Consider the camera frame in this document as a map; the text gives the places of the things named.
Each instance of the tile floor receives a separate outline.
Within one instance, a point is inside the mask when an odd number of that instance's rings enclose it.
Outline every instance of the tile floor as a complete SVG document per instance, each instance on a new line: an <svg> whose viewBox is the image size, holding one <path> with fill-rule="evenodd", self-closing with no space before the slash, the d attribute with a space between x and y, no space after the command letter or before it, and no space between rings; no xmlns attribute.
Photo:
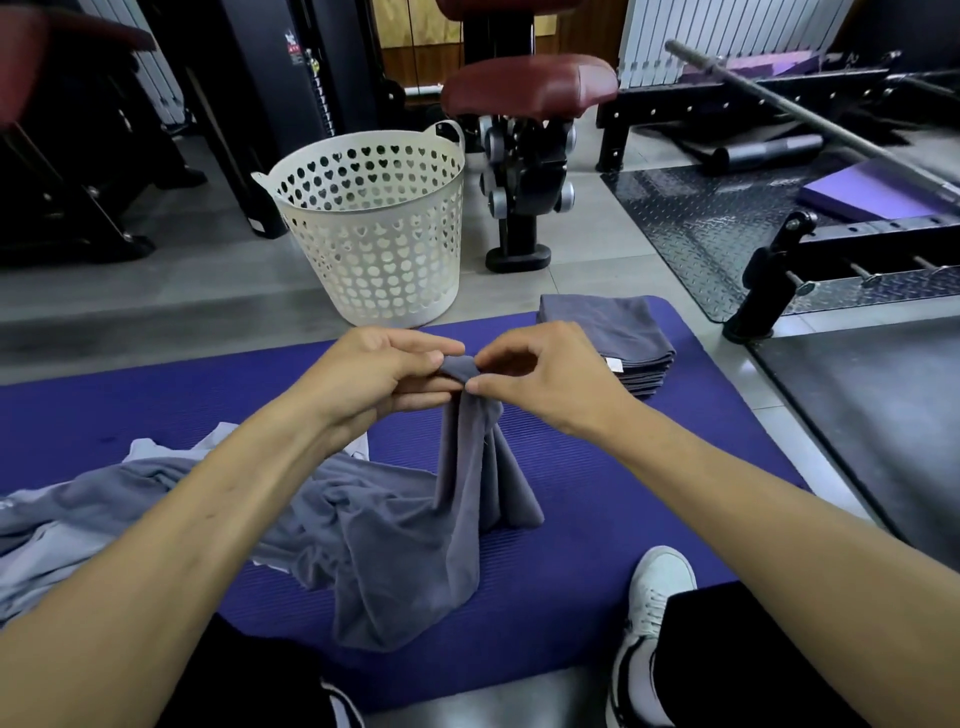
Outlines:
<svg viewBox="0 0 960 728"><path fill-rule="evenodd" d="M600 182L593 166L600 132L592 118L585 118L578 131L569 165L577 203L566 215L541 218L540 239L554 253L545 271L486 272L483 255L496 245L496 225L476 184L480 159L470 161L460 294L438 323L533 310L541 294L558 291L661 296L680 311L814 492L869 518L750 356L720 336L719 327L708 321ZM152 256L111 266L0 271L0 384L318 341L347 328L293 240L256 237L204 143L187 138L181 146L210 184L164 193L150 189L132 206L129 225L154 239ZM689 164L690 159L663 137L633 133L625 162L627 169L640 169ZM787 317L776 335L956 314L960 297L890 303ZM594 708L603 682L601 674L587 668L565 670L489 689L479 701L474 693L453 696L371 724L601 724ZM518 704L536 708L536 719L518 714ZM509 718L503 712L508 705Z"/></svg>

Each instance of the forearm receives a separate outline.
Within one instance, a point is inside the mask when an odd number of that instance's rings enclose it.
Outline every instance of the forearm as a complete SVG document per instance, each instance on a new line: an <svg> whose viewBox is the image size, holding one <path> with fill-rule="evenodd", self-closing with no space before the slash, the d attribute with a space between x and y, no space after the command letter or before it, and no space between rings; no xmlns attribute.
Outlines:
<svg viewBox="0 0 960 728"><path fill-rule="evenodd" d="M960 724L960 575L642 404L625 404L597 442L874 725Z"/></svg>
<svg viewBox="0 0 960 728"><path fill-rule="evenodd" d="M229 583L329 454L297 406L256 413L0 633L0 725L156 723Z"/></svg>

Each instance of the diamond plate floor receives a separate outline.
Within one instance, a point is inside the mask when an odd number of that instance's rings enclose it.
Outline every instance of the diamond plate floor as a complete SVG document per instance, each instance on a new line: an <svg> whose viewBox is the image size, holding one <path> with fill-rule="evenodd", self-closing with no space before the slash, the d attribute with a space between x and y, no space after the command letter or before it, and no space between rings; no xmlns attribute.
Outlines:
<svg viewBox="0 0 960 728"><path fill-rule="evenodd" d="M709 177L699 167L610 173L603 180L670 266L707 317L727 321L747 290L740 282L754 250L769 243L808 182L849 162L821 155L809 164ZM821 225L839 220L818 212ZM960 294L960 271L931 277L924 271L884 276L862 288L860 279L824 281L797 298L787 313L853 308Z"/></svg>

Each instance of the white laundry basket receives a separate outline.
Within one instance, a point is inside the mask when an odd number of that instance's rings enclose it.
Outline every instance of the white laundry basket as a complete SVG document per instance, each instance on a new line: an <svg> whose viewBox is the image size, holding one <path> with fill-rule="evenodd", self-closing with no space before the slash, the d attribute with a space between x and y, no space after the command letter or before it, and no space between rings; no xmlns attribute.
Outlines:
<svg viewBox="0 0 960 728"><path fill-rule="evenodd" d="M437 134L334 136L253 178L274 198L340 315L356 326L418 327L460 286L459 147Z"/></svg>

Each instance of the black pants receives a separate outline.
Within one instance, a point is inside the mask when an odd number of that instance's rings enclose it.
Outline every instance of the black pants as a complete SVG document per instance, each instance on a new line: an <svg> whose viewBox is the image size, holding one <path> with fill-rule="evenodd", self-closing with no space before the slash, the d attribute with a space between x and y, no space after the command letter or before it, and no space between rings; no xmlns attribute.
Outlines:
<svg viewBox="0 0 960 728"><path fill-rule="evenodd" d="M670 597L653 677L678 728L868 725L739 583Z"/></svg>
<svg viewBox="0 0 960 728"><path fill-rule="evenodd" d="M156 725L331 728L337 719L313 650L289 640L249 637L214 615Z"/></svg>

